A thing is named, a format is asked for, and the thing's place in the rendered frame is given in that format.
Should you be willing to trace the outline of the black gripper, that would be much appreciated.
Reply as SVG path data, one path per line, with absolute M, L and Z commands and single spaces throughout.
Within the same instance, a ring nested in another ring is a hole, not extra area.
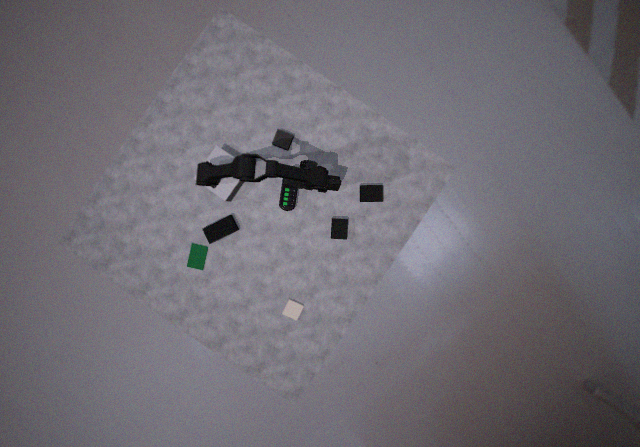
M 304 188 L 304 189 L 306 189 L 306 190 L 313 190 L 313 188 L 312 188 L 312 189 L 307 188 L 307 187 L 305 186 L 305 184 L 302 184 L 302 182 L 301 182 L 301 181 L 290 180 L 290 179 L 285 179 L 285 178 L 283 178 L 283 186 L 285 186 L 285 187 L 293 187 L 293 185 L 294 185 L 294 181 L 296 182 L 296 188 L 299 188 L 299 189 L 303 189 L 303 188 Z M 318 192 L 326 193 L 327 191 L 321 191 L 321 190 L 318 190 Z

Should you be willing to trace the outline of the green rectangular block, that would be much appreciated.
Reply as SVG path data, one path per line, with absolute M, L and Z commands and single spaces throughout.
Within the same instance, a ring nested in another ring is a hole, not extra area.
M 187 267 L 203 270 L 208 247 L 192 243 Z

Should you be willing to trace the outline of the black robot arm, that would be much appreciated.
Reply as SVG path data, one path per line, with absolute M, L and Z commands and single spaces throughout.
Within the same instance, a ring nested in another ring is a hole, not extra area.
M 266 162 L 265 174 L 255 177 L 256 158 Z M 317 166 L 317 162 L 303 160 L 300 168 L 265 160 L 258 154 L 243 153 L 236 156 L 232 163 L 214 165 L 205 161 L 197 164 L 196 184 L 215 188 L 222 178 L 233 177 L 244 182 L 260 182 L 266 178 L 285 178 L 301 181 L 307 188 L 321 191 L 338 191 L 341 185 L 339 176 L 328 175 L 328 170 Z

